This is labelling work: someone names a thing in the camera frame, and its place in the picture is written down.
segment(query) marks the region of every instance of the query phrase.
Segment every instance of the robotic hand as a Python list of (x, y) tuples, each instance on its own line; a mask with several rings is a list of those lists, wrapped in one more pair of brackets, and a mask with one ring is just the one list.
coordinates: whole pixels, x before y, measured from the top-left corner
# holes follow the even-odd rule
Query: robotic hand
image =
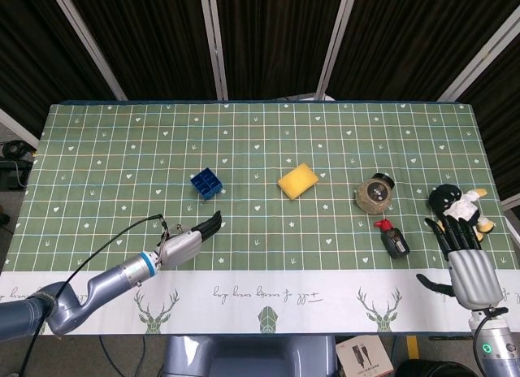
[(170, 235), (162, 219), (164, 233), (158, 248), (139, 253), (118, 266), (93, 277), (87, 284), (88, 297), (81, 304), (72, 286), (58, 282), (41, 288), (30, 298), (0, 304), (0, 342), (34, 334), (42, 317), (54, 334), (78, 328), (95, 310), (157, 274), (161, 267), (177, 267), (197, 255), (202, 242), (221, 227), (218, 211), (204, 223), (185, 231), (178, 225)]
[(456, 297), (461, 306), (472, 311), (473, 351), (484, 376), (520, 377), (520, 353), (507, 322), (500, 317), (507, 308), (496, 308), (503, 297), (488, 254), (467, 221), (451, 216), (441, 216), (440, 221), (442, 228), (426, 219), (448, 261), (452, 284), (436, 284), (422, 274), (417, 274), (418, 280), (434, 292)]

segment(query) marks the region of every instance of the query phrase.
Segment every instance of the dark curtain panel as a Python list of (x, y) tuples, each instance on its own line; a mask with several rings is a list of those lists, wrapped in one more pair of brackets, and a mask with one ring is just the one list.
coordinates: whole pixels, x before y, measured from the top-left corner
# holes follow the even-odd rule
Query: dark curtain panel
[(459, 97), (470, 103), (502, 200), (520, 193), (520, 36)]
[(327, 94), (435, 101), (520, 0), (356, 0)]
[(113, 99), (55, 0), (0, 0), (0, 105), (36, 137), (49, 106)]
[(130, 99), (215, 99), (201, 0), (72, 0)]
[(340, 0), (217, 0), (231, 99), (313, 93)]

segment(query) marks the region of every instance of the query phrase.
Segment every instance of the yellow sponge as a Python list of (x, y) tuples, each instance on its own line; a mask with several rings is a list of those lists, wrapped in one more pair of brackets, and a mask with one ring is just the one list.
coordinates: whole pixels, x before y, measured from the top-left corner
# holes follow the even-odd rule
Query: yellow sponge
[(305, 192), (309, 187), (318, 182), (318, 177), (310, 170), (309, 166), (302, 163), (278, 180), (278, 186), (291, 200)]

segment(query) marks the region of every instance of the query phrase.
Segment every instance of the cardboard box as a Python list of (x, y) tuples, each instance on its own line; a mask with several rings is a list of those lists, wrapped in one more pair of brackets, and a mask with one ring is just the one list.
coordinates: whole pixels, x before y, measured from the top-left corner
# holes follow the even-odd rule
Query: cardboard box
[(378, 336), (356, 336), (336, 345), (346, 377), (380, 377), (393, 366)]

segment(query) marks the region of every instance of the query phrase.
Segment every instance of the stuffed penguin toy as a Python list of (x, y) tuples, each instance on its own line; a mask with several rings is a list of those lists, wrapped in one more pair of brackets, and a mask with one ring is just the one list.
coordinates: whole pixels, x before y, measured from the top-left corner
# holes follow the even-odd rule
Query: stuffed penguin toy
[(485, 188), (474, 188), (462, 194), (462, 191), (453, 184), (442, 184), (430, 193), (428, 202), (437, 217), (439, 215), (452, 216), (455, 219), (463, 218), (473, 227), (479, 241), (484, 233), (489, 233), (495, 224), (480, 214), (474, 204), (479, 198), (488, 194)]

